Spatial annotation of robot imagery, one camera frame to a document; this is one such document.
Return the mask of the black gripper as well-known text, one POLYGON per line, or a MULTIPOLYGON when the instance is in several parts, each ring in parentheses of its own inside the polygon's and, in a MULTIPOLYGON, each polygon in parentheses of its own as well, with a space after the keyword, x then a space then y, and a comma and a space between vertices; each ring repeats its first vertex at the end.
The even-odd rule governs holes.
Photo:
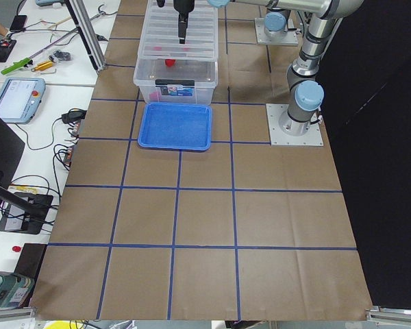
POLYGON ((178 38, 179 43, 186 42, 188 29, 188 14, 194 10, 194 0, 174 0, 173 7, 179 12, 178 16, 178 38))

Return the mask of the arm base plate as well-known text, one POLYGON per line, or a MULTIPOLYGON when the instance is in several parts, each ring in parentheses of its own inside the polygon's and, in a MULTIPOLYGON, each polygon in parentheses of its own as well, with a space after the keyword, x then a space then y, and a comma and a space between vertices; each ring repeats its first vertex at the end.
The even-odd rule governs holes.
POLYGON ((267 103, 266 116, 272 146, 323 146, 320 125, 312 124, 315 114, 308 122, 300 123, 288 116, 288 104, 267 103))
POLYGON ((288 19, 284 28, 279 31, 270 31, 264 26, 264 18, 255 18, 256 38, 259 45, 277 45, 286 47, 296 47, 297 29, 292 19, 288 19))

